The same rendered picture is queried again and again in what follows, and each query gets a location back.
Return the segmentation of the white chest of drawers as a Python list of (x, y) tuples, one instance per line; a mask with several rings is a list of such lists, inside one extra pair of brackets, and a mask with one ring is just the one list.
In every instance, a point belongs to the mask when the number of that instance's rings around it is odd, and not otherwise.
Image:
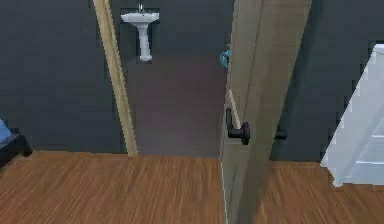
[(320, 163), (333, 185), (384, 185), (384, 43), (376, 44)]

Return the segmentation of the white pedestal sink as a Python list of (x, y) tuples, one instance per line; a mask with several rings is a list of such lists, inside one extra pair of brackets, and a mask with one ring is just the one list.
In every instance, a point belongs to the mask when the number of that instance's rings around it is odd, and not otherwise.
[(143, 62), (151, 61), (152, 55), (149, 44), (148, 28), (151, 23), (159, 20), (160, 14), (158, 12), (147, 11), (144, 8), (144, 5), (140, 3), (136, 12), (122, 14), (120, 18), (124, 23), (131, 24), (137, 28), (140, 47), (139, 59)]

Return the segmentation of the tan wooden room door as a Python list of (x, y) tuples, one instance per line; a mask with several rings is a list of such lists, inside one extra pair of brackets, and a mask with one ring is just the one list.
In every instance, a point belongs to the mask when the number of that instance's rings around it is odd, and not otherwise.
[[(313, 1), (234, 1), (220, 148), (225, 224), (252, 224)], [(249, 123), (248, 145), (228, 137), (227, 108), (235, 128)]]

